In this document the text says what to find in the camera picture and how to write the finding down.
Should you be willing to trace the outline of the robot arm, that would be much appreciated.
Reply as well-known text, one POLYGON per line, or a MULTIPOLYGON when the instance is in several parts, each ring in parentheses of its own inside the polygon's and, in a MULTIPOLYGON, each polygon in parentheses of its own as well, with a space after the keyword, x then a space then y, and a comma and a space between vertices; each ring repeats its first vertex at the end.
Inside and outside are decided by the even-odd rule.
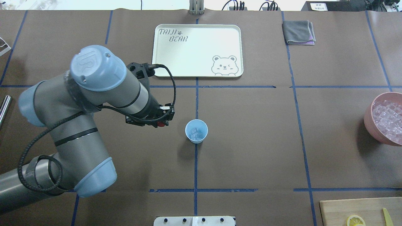
POLYGON ((20 113, 46 130, 24 149, 16 169, 1 175, 1 214, 74 190, 88 197, 107 189, 117 173, 93 114, 110 109, 128 124, 167 126, 175 101, 159 104, 149 77, 162 64, 125 63, 109 49, 80 50, 69 70, 19 97, 20 113))

